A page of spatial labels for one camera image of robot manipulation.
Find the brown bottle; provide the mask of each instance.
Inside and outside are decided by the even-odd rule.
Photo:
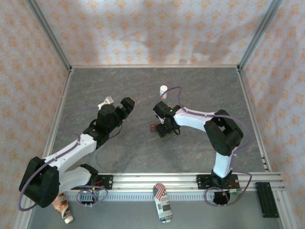
[[[65,220],[65,223],[70,223],[73,220],[71,211],[69,210],[68,201],[63,193],[60,193],[52,202],[53,207],[61,217]]]

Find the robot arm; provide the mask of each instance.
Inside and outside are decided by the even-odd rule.
[[[107,97],[104,103],[98,106],[97,119],[91,122],[77,140],[43,159],[34,157],[27,166],[19,191],[42,165],[50,161],[24,191],[24,194],[40,207],[47,207],[59,193],[73,187],[94,185],[98,171],[90,165],[83,164],[72,171],[66,172],[66,170],[79,159],[102,146],[109,139],[109,134],[127,118],[133,110],[135,102],[127,97],[121,101],[123,107],[114,107],[112,104],[111,97]]]
[[[157,125],[157,133],[160,137],[164,137],[171,132],[179,134],[181,126],[189,126],[206,132],[216,151],[213,173],[220,179],[224,179],[230,174],[233,152],[239,146],[244,135],[233,120],[212,116],[228,115],[226,111],[219,110],[217,113],[206,113],[188,108],[182,109],[178,105],[171,108],[164,102],[159,102],[153,110],[161,121],[161,124]]]

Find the wall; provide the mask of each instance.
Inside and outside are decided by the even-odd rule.
[[[236,65],[271,1],[37,2],[72,65]]]
[[[284,171],[300,228],[305,225],[304,40],[304,1],[283,1],[243,72],[272,169]]]
[[[0,228],[11,229],[19,184],[42,155],[67,72],[25,0],[3,0],[0,24]]]

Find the gray marble floor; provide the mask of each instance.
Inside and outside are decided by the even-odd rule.
[[[181,135],[159,138],[149,131],[150,124],[159,123],[153,107],[158,102],[161,85],[181,86],[181,102],[198,111],[226,110],[231,116],[247,124],[254,135],[242,88],[234,68],[98,68],[75,69],[61,117],[76,109],[92,107],[112,96],[115,105],[124,97],[136,101],[135,108],[123,123],[121,133],[101,148],[78,161],[87,163],[101,173],[115,172],[210,172],[214,166],[215,151],[204,132],[188,127]],[[169,106],[177,104],[173,91],[164,100]],[[97,110],[72,115],[67,127],[78,133],[97,116]],[[75,136],[64,133],[60,127],[53,153]],[[262,172],[264,167],[257,142],[236,157],[234,169]]]
[[[247,192],[236,204],[214,208],[203,201],[171,201],[173,219],[160,222],[154,202],[103,202],[91,208],[69,202],[74,220],[65,224],[52,206],[36,207],[28,229],[282,229],[279,218],[263,218],[258,196]]]

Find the white lid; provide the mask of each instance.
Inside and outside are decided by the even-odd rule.
[[[167,91],[167,86],[162,85],[162,86],[160,87],[160,91],[161,91],[161,92]]]
[[[73,216],[69,216],[65,219],[65,223],[70,223],[71,221],[73,221]]]

